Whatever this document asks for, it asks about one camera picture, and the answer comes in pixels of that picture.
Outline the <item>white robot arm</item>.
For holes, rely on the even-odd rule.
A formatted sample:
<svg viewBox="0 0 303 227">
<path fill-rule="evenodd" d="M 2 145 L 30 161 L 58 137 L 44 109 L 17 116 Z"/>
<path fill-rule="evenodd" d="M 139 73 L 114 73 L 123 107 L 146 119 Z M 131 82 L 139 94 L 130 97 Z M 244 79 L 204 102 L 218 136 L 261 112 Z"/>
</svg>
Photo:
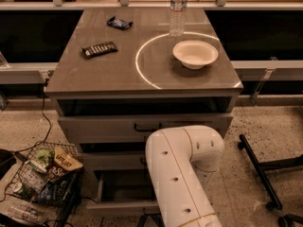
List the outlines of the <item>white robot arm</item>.
<svg viewBox="0 0 303 227">
<path fill-rule="evenodd" d="M 146 142 L 146 161 L 165 227 L 223 227 L 205 194 L 224 142 L 207 126 L 167 128 Z"/>
</svg>

